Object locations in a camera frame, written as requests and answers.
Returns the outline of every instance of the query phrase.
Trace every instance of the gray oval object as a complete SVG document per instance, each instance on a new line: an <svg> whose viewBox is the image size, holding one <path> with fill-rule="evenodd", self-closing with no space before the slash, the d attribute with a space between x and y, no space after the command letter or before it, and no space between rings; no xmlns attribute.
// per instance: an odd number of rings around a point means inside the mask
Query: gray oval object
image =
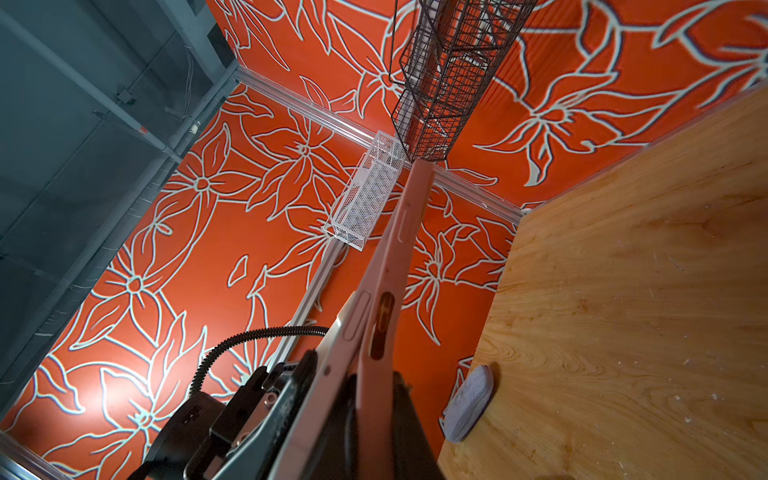
<svg viewBox="0 0 768 480"><path fill-rule="evenodd" d="M458 443L465 439L485 411L493 393L491 370L480 365L469 374L445 409L443 434L445 439Z"/></svg>

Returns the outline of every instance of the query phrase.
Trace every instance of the floral wallpaper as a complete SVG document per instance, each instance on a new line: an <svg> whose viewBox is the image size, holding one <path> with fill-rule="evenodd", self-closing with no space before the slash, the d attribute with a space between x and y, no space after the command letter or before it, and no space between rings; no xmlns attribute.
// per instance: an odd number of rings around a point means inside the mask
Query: floral wallpaper
<svg viewBox="0 0 768 480"><path fill-rule="evenodd" d="M241 64L389 133L419 5L394 3L209 0ZM539 0L446 166L535 204L767 75L764 0Z"/></svg>
<svg viewBox="0 0 768 480"><path fill-rule="evenodd" d="M75 478L127 477L184 401L209 349L234 333L291 319L330 242L321 226L363 153L240 86L2 428ZM313 322L330 325L356 288L406 178L404 171L369 245L339 259ZM514 235L512 225L433 188L409 274L396 368L413 385L435 454L455 359L475 350ZM297 352L317 341L303 339ZM227 401L276 345L260 340L229 351L204 391Z"/></svg>

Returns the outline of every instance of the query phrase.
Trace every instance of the wood surface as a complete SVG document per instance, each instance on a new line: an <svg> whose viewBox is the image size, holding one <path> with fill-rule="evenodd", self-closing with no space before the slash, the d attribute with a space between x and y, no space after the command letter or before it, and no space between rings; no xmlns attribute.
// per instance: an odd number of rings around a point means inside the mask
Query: wood surface
<svg viewBox="0 0 768 480"><path fill-rule="evenodd" d="M768 88L525 217L448 479L768 478Z"/></svg>

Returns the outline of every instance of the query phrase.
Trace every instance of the white pipe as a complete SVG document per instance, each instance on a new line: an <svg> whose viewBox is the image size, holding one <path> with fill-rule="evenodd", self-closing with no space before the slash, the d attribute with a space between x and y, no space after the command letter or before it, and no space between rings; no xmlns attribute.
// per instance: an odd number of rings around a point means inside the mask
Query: white pipe
<svg viewBox="0 0 768 480"><path fill-rule="evenodd" d="M129 115L120 106L114 103L107 95L103 94L101 90L96 88L96 85L92 84L88 79L70 66L64 59L56 55L50 48L39 41L29 30L21 26L16 20L5 11L0 8L0 24L3 24L12 34L16 35L19 40L23 41L30 48L35 50L43 58L56 67L61 73L66 75L72 80L78 87L82 88L85 93L92 96L100 104L104 105L110 112L115 114L118 118L124 121L129 127L138 132L149 144L158 150L162 151L168 157L171 157L176 163L181 163L181 157L176 155L170 147L168 147L162 140L155 137L147 128L143 127L135 118Z"/></svg>

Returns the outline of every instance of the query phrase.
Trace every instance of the black wire basket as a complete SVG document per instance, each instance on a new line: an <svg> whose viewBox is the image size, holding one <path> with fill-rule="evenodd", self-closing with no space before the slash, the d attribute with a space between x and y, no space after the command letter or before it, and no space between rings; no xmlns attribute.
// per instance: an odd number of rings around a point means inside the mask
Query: black wire basket
<svg viewBox="0 0 768 480"><path fill-rule="evenodd" d="M403 93L392 110L411 162L448 157L536 1L419 0L419 23L399 60Z"/></svg>

